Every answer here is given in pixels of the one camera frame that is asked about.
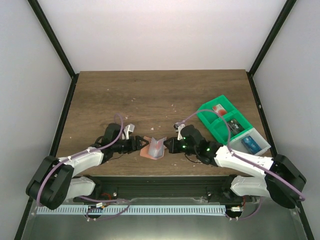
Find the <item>red white card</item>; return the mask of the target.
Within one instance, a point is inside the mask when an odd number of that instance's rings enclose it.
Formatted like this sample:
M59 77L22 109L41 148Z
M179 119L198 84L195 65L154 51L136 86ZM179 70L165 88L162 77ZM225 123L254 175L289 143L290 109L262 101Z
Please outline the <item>red white card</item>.
M219 103L212 107L212 110L218 114L219 116L224 116L228 113L228 111Z

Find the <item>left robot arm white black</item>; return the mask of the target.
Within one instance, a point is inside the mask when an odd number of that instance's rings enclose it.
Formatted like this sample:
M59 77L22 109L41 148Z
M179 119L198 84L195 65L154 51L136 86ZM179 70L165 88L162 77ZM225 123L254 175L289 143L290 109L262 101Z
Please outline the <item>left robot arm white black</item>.
M57 209L64 201L90 196L96 183L78 177L85 170L109 161L114 153L131 154L149 145L143 137L132 136L135 126L110 123L90 147L70 156L46 156L28 183L25 193L39 206Z

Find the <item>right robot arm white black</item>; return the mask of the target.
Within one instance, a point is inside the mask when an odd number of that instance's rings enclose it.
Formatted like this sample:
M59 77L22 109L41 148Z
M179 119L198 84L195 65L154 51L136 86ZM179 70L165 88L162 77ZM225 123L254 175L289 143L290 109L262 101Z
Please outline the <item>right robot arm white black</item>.
M307 182L298 168L284 155L257 156L229 149L227 145L206 140L193 125L180 125L177 137L164 141L171 154L195 155L205 165L229 168L247 174L234 176L227 185L232 196L271 198L278 205L294 209L305 198Z

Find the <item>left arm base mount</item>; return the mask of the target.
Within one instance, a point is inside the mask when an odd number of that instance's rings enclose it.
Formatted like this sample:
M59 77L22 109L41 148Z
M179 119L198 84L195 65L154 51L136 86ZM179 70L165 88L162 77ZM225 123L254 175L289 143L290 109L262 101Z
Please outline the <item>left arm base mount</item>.
M99 185L93 189L93 192L85 196L86 198L93 200L115 200L118 197L118 187L113 185Z

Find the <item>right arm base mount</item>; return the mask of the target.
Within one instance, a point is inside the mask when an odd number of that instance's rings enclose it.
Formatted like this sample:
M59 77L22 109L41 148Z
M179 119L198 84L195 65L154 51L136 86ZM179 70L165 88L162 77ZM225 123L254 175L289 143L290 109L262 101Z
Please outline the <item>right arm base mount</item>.
M245 200L243 196L238 196L230 189L225 190L219 185L206 187L206 196L209 202L221 204L240 204Z

